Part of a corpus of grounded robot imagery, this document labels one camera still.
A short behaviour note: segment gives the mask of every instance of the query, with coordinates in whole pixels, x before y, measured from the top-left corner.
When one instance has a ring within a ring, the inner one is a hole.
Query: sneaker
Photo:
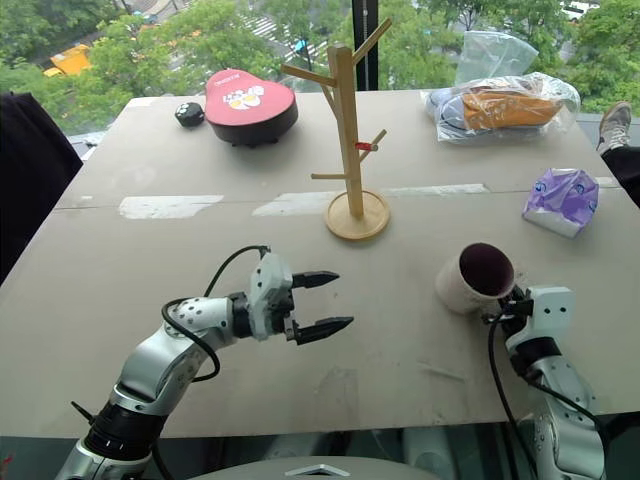
[[[600,122],[600,141],[596,150],[600,155],[629,143],[631,125],[631,104],[618,102],[609,109]]]

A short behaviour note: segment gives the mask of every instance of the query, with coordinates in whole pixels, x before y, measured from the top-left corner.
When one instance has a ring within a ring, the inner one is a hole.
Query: white tabletop
[[[434,140],[417,92],[360,94],[362,139],[389,130],[367,159],[364,179],[389,192],[392,217],[377,239],[352,244],[332,236],[313,208],[264,214],[283,193],[341,188],[308,180],[312,171],[339,166],[322,95],[298,95],[298,123],[279,144],[255,150],[220,142],[208,126],[181,129],[172,115],[184,100],[145,99],[125,109],[0,288],[0,434],[84,434],[86,424],[68,402],[97,411],[127,355],[160,324],[160,306],[200,295],[229,253],[256,242],[270,244],[294,271],[341,274],[323,288],[296,292],[301,323],[332,315],[355,321],[302,347],[284,338],[245,339],[222,350],[220,376],[189,389],[164,435],[504,420],[486,327],[450,314],[433,291],[445,260],[475,241],[502,248],[523,286],[575,290],[564,354],[599,396],[600,412],[640,409],[637,208],[622,189],[602,189],[592,225],[575,240],[520,217],[528,189],[547,167],[611,176],[577,127],[555,141],[474,150]],[[486,188],[398,190],[450,184]],[[125,197],[161,195],[223,198],[184,218],[132,219],[119,208]],[[239,259],[217,292],[246,289],[255,261]],[[526,387],[497,350],[508,396],[523,415]]]

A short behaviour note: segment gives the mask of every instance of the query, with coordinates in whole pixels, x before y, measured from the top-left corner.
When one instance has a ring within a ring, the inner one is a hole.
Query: purple plastic bag
[[[573,238],[587,226],[598,206],[598,184],[584,170],[553,168],[534,185],[523,218]]]

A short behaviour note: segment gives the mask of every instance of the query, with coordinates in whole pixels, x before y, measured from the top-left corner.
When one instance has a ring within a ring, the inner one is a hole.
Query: plastic bag
[[[522,217],[568,238],[593,218],[599,186],[584,170],[549,169],[534,185]]]
[[[439,141],[493,143],[564,133],[580,111],[580,95],[544,73],[474,80],[423,93]]]
[[[478,78],[522,75],[538,51],[527,42],[500,32],[464,32],[456,85]]]

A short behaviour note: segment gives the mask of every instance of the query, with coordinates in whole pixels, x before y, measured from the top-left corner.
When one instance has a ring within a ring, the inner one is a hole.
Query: wooden base
[[[389,223],[389,205],[380,195],[362,191],[364,215],[356,218],[349,212],[347,192],[334,198],[327,208],[325,221],[334,235],[345,240],[366,240],[374,237]]]

